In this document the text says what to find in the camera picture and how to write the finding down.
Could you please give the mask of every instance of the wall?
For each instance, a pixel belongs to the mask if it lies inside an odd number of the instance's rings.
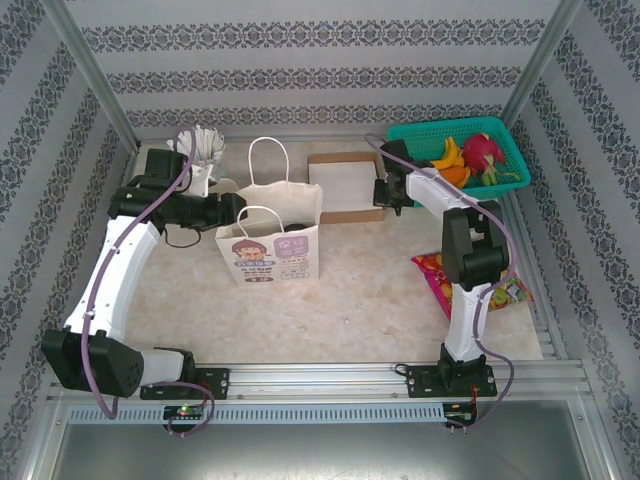
[[[0,2],[0,479],[49,374],[39,349],[97,259],[129,152],[42,5]]]
[[[640,477],[639,14],[638,0],[586,1],[513,129],[547,293],[624,478]]]
[[[142,139],[344,135],[498,114],[558,0],[77,0]]]

